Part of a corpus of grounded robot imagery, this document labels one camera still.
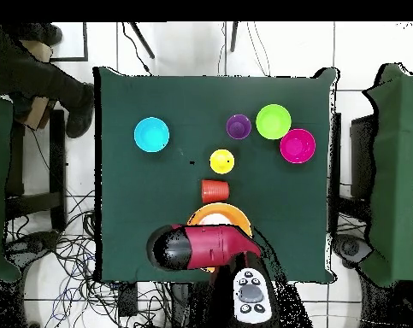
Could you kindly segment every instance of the small black object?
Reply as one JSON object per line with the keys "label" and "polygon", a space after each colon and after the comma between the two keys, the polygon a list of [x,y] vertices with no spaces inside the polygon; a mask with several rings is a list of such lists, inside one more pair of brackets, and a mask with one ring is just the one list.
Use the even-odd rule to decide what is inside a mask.
{"label": "small black object", "polygon": [[255,309],[255,311],[258,312],[258,313],[264,313],[265,312],[265,308],[261,304],[255,304],[255,307],[253,309]]}
{"label": "small black object", "polygon": [[251,311],[251,306],[248,304],[243,304],[240,309],[241,313],[249,313]]}
{"label": "small black object", "polygon": [[131,317],[138,314],[138,284],[121,284],[118,309],[120,317]]}

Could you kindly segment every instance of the floor tile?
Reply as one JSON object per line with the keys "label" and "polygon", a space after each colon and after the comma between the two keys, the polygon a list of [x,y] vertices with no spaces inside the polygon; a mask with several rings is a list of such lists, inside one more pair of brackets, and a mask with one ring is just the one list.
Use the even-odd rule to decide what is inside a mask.
{"label": "floor tile", "polygon": [[68,226],[65,233],[68,235],[83,235],[84,217],[79,215],[85,211],[95,209],[95,197],[68,196],[66,201]]}
{"label": "floor tile", "polygon": [[[64,236],[64,238],[75,239],[72,236]],[[78,245],[59,243],[57,248],[57,253],[64,258],[68,256],[77,255],[78,253],[83,253],[83,249],[79,249]],[[86,245],[89,252],[89,257],[91,254],[95,254],[95,246],[93,242]],[[82,257],[81,260],[87,261],[88,258]],[[80,269],[77,268],[77,264],[74,260],[66,261],[63,259],[57,259],[57,256],[50,253],[38,261],[33,262],[27,274],[27,279],[25,283],[25,295],[26,299],[82,299],[80,293],[76,290],[79,287],[80,282],[83,280],[82,273]],[[93,272],[95,264],[93,261],[89,261],[89,268]],[[72,273],[75,278],[70,278],[66,270]]]}
{"label": "floor tile", "polygon": [[362,293],[357,271],[344,268],[334,252],[331,255],[331,269],[338,279],[329,285],[329,301],[360,302]]}
{"label": "floor tile", "polygon": [[329,303],[328,328],[358,328],[361,303]]}
{"label": "floor tile", "polygon": [[[76,34],[80,41],[81,33]],[[59,61],[54,64],[80,82],[93,83],[92,67],[116,68],[116,23],[87,23],[88,61]]]}
{"label": "floor tile", "polygon": [[[331,21],[252,21],[239,23],[236,48],[227,56],[230,75],[263,76],[257,65],[253,43],[259,62],[267,72],[268,63],[257,31],[268,54],[272,76],[311,77],[322,67],[333,65],[333,23]],[[228,22],[229,49],[232,22]]]}
{"label": "floor tile", "polygon": [[352,120],[374,113],[372,105],[359,91],[337,92],[335,108],[341,113],[340,182],[351,184],[351,137]]}
{"label": "floor tile", "polygon": [[327,304],[304,303],[306,313],[311,319],[313,328],[327,328]]}
{"label": "floor tile", "polygon": [[339,89],[371,87],[380,66],[402,62],[413,72],[413,22],[337,21],[335,67]]}
{"label": "floor tile", "polygon": [[296,289],[302,301],[327,300],[327,284],[296,283]]}
{"label": "floor tile", "polygon": [[[108,317],[102,306],[95,304],[90,306],[86,301],[66,301],[64,304],[56,301],[24,301],[24,303],[27,323],[38,322],[41,328],[118,328],[114,322],[118,320],[117,312],[111,306],[106,308],[113,320]],[[159,308],[160,305],[156,302],[151,304],[148,301],[139,302],[139,309],[148,311],[149,307],[153,324],[162,328],[165,322],[163,311],[153,312],[153,309]],[[146,316],[148,312],[130,319],[122,317],[121,325],[123,328],[125,326],[133,328],[135,322],[145,323]]]}
{"label": "floor tile", "polygon": [[87,133],[80,138],[68,138],[65,147],[68,194],[86,195],[95,190],[95,114]]}
{"label": "floor tile", "polygon": [[[27,322],[38,322],[41,328],[73,328],[76,320],[75,328],[118,328],[109,317],[98,314],[105,313],[102,307],[94,307],[95,312],[86,306],[87,303],[84,301],[65,302],[65,309],[69,314],[66,318],[65,309],[60,302],[25,301]],[[108,310],[114,318],[115,310]]]}
{"label": "floor tile", "polygon": [[[153,74],[158,75],[217,75],[220,50],[224,45],[222,22],[169,21],[139,23],[139,29],[156,55],[151,60],[126,24],[126,33],[138,47],[139,56]],[[257,31],[268,54],[271,75],[310,77],[322,67],[332,66],[332,22],[253,22],[249,28],[260,62],[267,72],[267,60]],[[146,74],[137,59],[133,44],[119,25],[119,71],[123,74]],[[227,22],[227,74],[263,76],[257,65],[247,22],[239,23],[235,51],[230,51],[232,22]],[[221,53],[220,74],[224,74],[224,50]]]}
{"label": "floor tile", "polygon": [[85,40],[80,36],[83,33],[82,22],[53,22],[52,25],[62,30],[62,41],[52,47],[53,58],[77,58],[85,55]]}
{"label": "floor tile", "polygon": [[[152,60],[148,53],[146,52],[144,46],[140,43],[138,37],[136,36],[135,32],[133,31],[132,27],[125,22],[124,23],[124,28],[122,26],[122,23],[118,23],[118,63],[115,67],[115,70],[118,72],[125,74],[125,75],[148,75],[148,73],[144,70],[144,66],[142,65],[141,61],[138,59],[136,56],[136,50],[134,48],[133,42],[136,44],[137,50],[138,50],[138,55],[144,62],[144,64],[150,69],[150,72],[155,75],[178,75],[178,74],[166,74],[163,73],[162,70],[160,72],[157,71],[157,64],[162,63],[165,64],[166,59],[165,59],[165,44],[167,42],[170,42],[168,45],[169,49],[170,45],[174,46],[180,43],[184,43],[183,39],[179,38],[172,38],[168,39],[165,33],[163,36],[167,40],[164,42],[162,40],[163,48],[160,47],[159,49],[156,47],[156,37],[155,37],[155,31],[159,31],[160,26],[166,26],[168,27],[168,24],[173,24],[173,22],[167,23],[155,23],[155,22],[140,22],[137,23],[137,26],[139,30],[141,31],[141,34],[145,38],[145,41],[148,43],[150,46],[151,50],[155,54],[156,58]],[[177,51],[177,48],[174,47],[174,52],[169,51],[169,54],[171,56],[175,55]]]}
{"label": "floor tile", "polygon": [[50,171],[45,163],[50,165],[50,122],[37,131],[26,127],[22,163],[25,195],[49,192]]}
{"label": "floor tile", "polygon": [[[87,23],[88,61],[59,61],[54,64],[86,83],[94,83],[93,67],[116,68],[116,23]],[[89,131],[76,139],[66,138],[67,187],[73,195],[85,195],[95,182],[95,115]]]}

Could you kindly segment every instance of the black chair leg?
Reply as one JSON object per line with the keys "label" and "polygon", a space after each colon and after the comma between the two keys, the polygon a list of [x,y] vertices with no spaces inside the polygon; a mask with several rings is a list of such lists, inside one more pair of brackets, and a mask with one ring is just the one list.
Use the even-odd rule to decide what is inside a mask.
{"label": "black chair leg", "polygon": [[141,31],[139,30],[138,26],[134,22],[129,22],[130,26],[133,28],[133,31],[135,32],[136,36],[139,38],[140,42],[144,46],[145,50],[147,50],[148,55],[150,56],[151,59],[155,59],[155,55],[151,51],[150,46],[148,43],[145,41],[144,37],[141,34]]}
{"label": "black chair leg", "polygon": [[235,51],[235,45],[237,42],[237,31],[238,31],[238,22],[233,21],[232,24],[232,40],[230,42],[230,51]]}

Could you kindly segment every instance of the white controller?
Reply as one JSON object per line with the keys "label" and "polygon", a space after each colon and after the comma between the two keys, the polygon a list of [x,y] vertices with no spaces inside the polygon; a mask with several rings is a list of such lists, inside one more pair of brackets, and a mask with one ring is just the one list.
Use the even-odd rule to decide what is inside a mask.
{"label": "white controller", "polygon": [[263,275],[252,268],[238,272],[233,280],[233,314],[240,322],[256,324],[271,318],[267,284]]}

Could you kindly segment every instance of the leg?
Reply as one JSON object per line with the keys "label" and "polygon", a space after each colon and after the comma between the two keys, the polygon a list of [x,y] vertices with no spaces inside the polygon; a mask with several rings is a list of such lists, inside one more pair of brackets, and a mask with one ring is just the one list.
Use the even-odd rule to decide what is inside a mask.
{"label": "leg", "polygon": [[50,23],[2,23],[3,30],[19,40],[36,40],[48,46],[60,43],[62,31]]}
{"label": "leg", "polygon": [[141,31],[139,30],[136,23],[129,23],[129,24],[133,28],[135,34],[138,36],[138,38],[139,38],[140,42],[142,43],[142,45],[144,46],[145,50],[147,50],[147,53],[150,56],[150,58],[155,59],[155,55],[153,54],[153,52],[150,49],[150,46],[148,45],[148,43],[145,41],[144,37],[142,36]]}
{"label": "leg", "polygon": [[235,43],[237,41],[238,22],[233,21],[232,24],[232,40],[230,42],[230,51],[235,51]]}
{"label": "leg", "polygon": [[19,91],[26,97],[48,97],[69,110],[67,134],[76,138],[91,125],[93,87],[53,64],[37,61],[0,26],[0,95]]}

